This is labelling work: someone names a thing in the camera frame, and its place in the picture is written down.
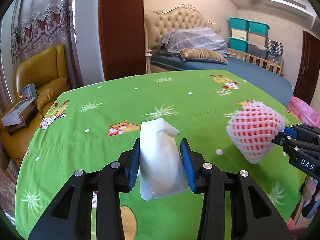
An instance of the wooden door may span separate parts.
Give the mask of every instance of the wooden door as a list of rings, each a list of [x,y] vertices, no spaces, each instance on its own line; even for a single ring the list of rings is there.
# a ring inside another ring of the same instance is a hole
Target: wooden door
[[[320,69],[320,40],[303,31],[303,47],[301,65],[294,96],[310,105]]]
[[[105,80],[146,73],[143,0],[99,0]]]

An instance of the white paper bag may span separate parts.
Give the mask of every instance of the white paper bag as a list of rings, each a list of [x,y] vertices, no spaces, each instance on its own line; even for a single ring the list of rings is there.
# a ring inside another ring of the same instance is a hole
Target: white paper bag
[[[188,188],[175,136],[164,119],[141,124],[140,194],[144,200],[178,194]]]

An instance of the green tablecloth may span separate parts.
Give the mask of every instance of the green tablecloth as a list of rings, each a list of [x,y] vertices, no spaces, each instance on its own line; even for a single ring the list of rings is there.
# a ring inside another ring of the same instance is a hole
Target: green tablecloth
[[[229,139],[226,125],[232,113],[242,109],[238,103],[247,100],[264,102],[282,114],[287,125],[298,122],[264,91],[224,70],[133,76],[63,93],[37,130],[22,162],[15,202],[17,230],[27,239],[74,171],[97,171],[117,160],[139,137],[141,122],[161,117],[180,131],[178,145],[187,138],[192,150],[223,171],[247,170],[286,220],[301,197],[299,188],[305,174],[288,164],[280,146],[257,165],[241,155]],[[223,155],[216,155],[218,148]],[[196,239],[202,195],[188,190],[146,202],[139,189],[138,178],[130,194],[120,195],[121,205],[129,206],[136,216],[136,240]],[[230,239],[229,199],[226,194],[226,239]]]

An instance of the white dot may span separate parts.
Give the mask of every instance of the white dot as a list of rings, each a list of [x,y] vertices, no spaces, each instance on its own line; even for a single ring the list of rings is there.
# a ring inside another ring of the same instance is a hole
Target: white dot
[[[221,149],[216,149],[216,154],[217,155],[223,155],[223,151]]]

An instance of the tufted headboard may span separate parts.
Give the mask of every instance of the tufted headboard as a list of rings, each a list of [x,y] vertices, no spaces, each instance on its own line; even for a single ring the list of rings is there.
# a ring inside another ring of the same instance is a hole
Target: tufted headboard
[[[144,10],[144,32],[146,50],[158,49],[159,40],[165,33],[193,27],[210,27],[220,33],[219,24],[207,21],[191,4],[182,4],[168,11]]]

